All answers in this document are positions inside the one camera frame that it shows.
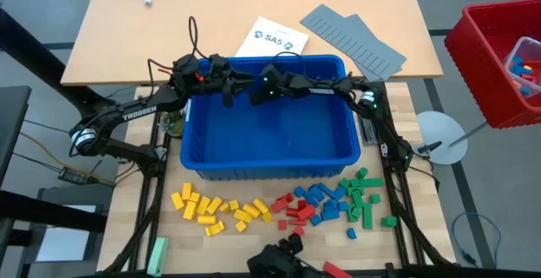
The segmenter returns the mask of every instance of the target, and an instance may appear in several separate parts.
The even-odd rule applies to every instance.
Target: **wooden tabletop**
[[[139,88],[137,95],[148,94],[149,90]],[[421,135],[407,84],[389,83],[387,92],[396,130],[409,142],[420,142]],[[136,145],[148,144],[152,119],[150,115],[130,122],[126,141]],[[174,139],[169,151],[158,226],[158,237],[169,238],[165,273],[246,272],[248,271],[246,261],[249,258],[260,253],[266,244],[277,243],[279,239],[287,237],[292,230],[290,226],[287,231],[278,231],[276,220],[286,218],[283,212],[274,214],[275,221],[271,223],[264,223],[261,219],[253,221],[244,233],[239,233],[235,229],[234,224],[237,220],[233,219],[232,213],[218,213],[218,218],[224,221],[226,230],[214,237],[207,237],[203,226],[195,221],[184,220],[183,210],[176,211],[173,208],[171,194],[181,191],[184,182],[192,182],[194,190],[208,197],[239,199],[242,204],[251,203],[254,198],[261,197],[270,204],[275,198],[292,192],[298,185],[306,188],[311,184],[323,182],[330,188],[335,188],[342,177],[353,177],[362,166],[369,169],[368,177],[383,177],[378,147],[361,148],[362,155],[359,161],[347,166],[343,173],[336,177],[211,182],[201,179],[196,172],[187,170],[181,165],[180,142]],[[430,171],[428,163],[419,158],[412,160],[412,166],[426,172]],[[126,168],[127,166],[120,167],[119,171],[122,172]],[[445,258],[454,260],[434,181],[414,170],[408,171],[407,180],[419,227]],[[128,241],[134,229],[141,184],[142,175],[136,173],[115,187],[101,245],[98,270],[107,267]],[[153,189],[150,192],[149,201],[152,199]],[[348,223],[344,214],[338,220],[326,221],[316,227],[309,224],[305,227],[306,235],[303,237],[304,251],[299,257],[320,270],[325,261],[330,261],[344,270],[383,269],[386,262],[392,262],[399,268],[400,260],[394,231],[380,224],[380,218],[391,213],[385,187],[366,189],[366,194],[375,193],[380,194],[383,201],[374,205],[373,230],[364,230],[361,222]],[[348,227],[354,227],[357,240],[347,238]],[[145,256],[147,239],[145,236],[142,240],[140,260]],[[406,232],[406,240],[410,261],[414,262],[409,232]]]
[[[234,56],[255,20],[265,17],[309,35],[303,54],[344,56],[299,21],[321,3],[343,16],[358,14],[375,35],[407,60],[396,78],[443,75],[417,0],[91,0],[62,83],[148,83],[147,58],[169,65],[191,53],[188,18],[199,27],[199,49]],[[166,81],[165,74],[155,74]]]

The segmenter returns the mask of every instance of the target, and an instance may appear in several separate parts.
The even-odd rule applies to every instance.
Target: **floor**
[[[43,43],[62,50],[53,53],[66,62],[70,43],[78,33],[80,23],[90,0],[0,0],[2,8],[17,19],[30,33]],[[499,0],[418,0],[429,29],[450,29],[458,21],[462,7],[469,3]],[[445,76],[442,79],[408,80],[417,113],[428,110],[443,111],[455,118],[464,129],[478,126],[484,121],[466,84],[444,47],[443,36],[434,36]],[[38,123],[69,129],[78,122],[79,114],[60,95],[10,56],[0,52],[0,85],[29,85],[32,88],[30,106],[26,118]],[[108,95],[128,86],[92,87],[102,95]],[[129,100],[134,89],[115,95],[119,101]],[[51,152],[70,164],[90,170],[96,158],[68,158],[70,145],[67,134],[25,123],[23,131],[39,139]],[[121,139],[125,128],[118,128],[115,137]],[[530,126],[512,129],[486,128],[469,140],[469,150],[461,163],[454,166],[435,166],[434,174],[440,180],[440,201],[447,226],[451,228],[454,218],[463,211],[477,211],[494,221],[502,233],[497,267],[512,270],[541,271],[538,248],[541,236],[538,226],[541,215],[541,161],[538,146],[541,145],[541,127]],[[21,138],[16,152],[54,165],[53,162],[29,140]],[[96,173],[113,178],[117,163],[106,157]],[[16,156],[11,160],[3,189],[35,197],[40,188],[71,187],[72,184],[57,180],[57,174]],[[107,204],[110,196],[100,197]],[[27,224],[18,222],[18,228]],[[484,220],[461,218],[456,224],[456,238],[464,250],[470,253],[479,266],[494,267],[496,232]],[[456,249],[457,260],[467,265]],[[18,277],[22,249],[9,248],[0,276]],[[73,277],[91,274],[96,257],[85,262],[33,264],[29,277]]]

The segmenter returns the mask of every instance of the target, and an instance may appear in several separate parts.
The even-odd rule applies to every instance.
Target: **black cable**
[[[54,128],[54,127],[51,127],[51,126],[47,126],[47,125],[44,125],[42,123],[32,122],[32,121],[29,121],[29,120],[26,120],[26,119],[24,121],[27,122],[27,123],[33,123],[35,125],[42,126],[43,128],[49,128],[51,130],[56,130],[56,131],[59,131],[59,132],[63,132],[65,134],[69,134],[69,132],[66,131],[66,130],[62,130],[62,129],[59,129],[59,128]]]

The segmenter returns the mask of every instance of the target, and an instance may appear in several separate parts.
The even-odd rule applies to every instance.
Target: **wooden block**
[[[188,201],[188,204],[186,205],[186,210],[184,211],[184,219],[193,220],[196,208],[197,203],[195,203],[194,201]]]
[[[175,210],[181,210],[184,208],[184,202],[178,192],[171,195],[172,203],[175,205]]]
[[[189,200],[192,196],[192,183],[185,183],[183,185],[183,199]]]

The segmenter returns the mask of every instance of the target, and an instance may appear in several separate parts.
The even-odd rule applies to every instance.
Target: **green block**
[[[363,168],[358,170],[357,177],[359,179],[362,179],[362,178],[366,177],[368,174],[369,174],[369,169],[366,168],[366,167],[363,167]]]
[[[355,204],[355,207],[358,207],[358,208],[361,208],[363,207],[363,196],[361,195],[361,192],[358,191],[358,190],[355,190],[353,193],[352,193],[352,197],[353,197],[353,203]]]
[[[150,256],[149,266],[146,269],[147,275],[161,277],[161,273],[166,264],[167,244],[169,244],[169,239],[164,237],[156,238],[154,248],[152,249],[152,255]]]
[[[393,215],[381,218],[381,225],[385,227],[395,227],[396,222],[397,222],[397,219]]]
[[[363,207],[363,227],[364,229],[372,229],[372,205],[366,204]]]
[[[370,195],[370,203],[378,204],[379,202],[381,202],[380,194],[371,194]]]
[[[383,179],[381,177],[372,178],[372,179],[362,179],[360,180],[362,187],[382,187]]]
[[[358,179],[354,178],[354,179],[351,179],[349,181],[349,185],[352,187],[352,188],[357,188],[357,187],[360,187],[361,186],[361,182],[358,181]]]
[[[343,178],[343,179],[340,181],[340,185],[342,185],[344,188],[348,188],[348,187],[349,187],[349,180],[346,179],[346,178]]]

